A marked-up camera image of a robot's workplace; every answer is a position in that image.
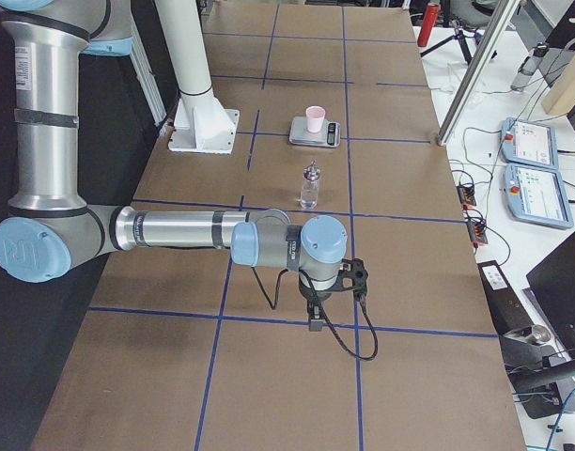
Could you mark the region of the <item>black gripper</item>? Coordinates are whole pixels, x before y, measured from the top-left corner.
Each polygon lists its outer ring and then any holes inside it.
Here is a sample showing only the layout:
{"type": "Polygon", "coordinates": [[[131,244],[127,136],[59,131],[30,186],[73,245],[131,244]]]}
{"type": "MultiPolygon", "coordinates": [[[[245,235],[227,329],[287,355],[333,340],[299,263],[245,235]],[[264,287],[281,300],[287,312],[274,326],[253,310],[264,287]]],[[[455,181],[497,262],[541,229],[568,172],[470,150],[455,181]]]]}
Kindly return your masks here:
{"type": "Polygon", "coordinates": [[[368,272],[360,258],[340,262],[335,277],[327,281],[313,279],[300,270],[299,291],[308,301],[308,330],[321,331],[324,325],[322,306],[333,293],[351,292],[360,305],[366,305],[368,272]]]}

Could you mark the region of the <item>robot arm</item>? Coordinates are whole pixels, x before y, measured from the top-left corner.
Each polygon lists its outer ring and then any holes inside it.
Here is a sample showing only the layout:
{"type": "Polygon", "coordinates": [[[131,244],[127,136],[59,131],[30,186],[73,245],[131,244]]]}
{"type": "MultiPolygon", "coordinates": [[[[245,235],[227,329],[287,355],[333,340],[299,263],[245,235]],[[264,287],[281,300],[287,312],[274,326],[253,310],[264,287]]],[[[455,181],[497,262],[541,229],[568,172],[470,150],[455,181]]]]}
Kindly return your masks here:
{"type": "MultiPolygon", "coordinates": [[[[13,42],[0,23],[0,221],[18,187],[13,122],[13,42]]],[[[79,192],[96,204],[128,203],[154,146],[146,101],[126,57],[80,59],[79,192]]],[[[195,258],[175,250],[136,250],[119,283],[99,257],[47,283],[14,279],[0,268],[0,336],[71,333],[90,301],[119,308],[204,313],[221,301],[221,252],[195,258]]]]}

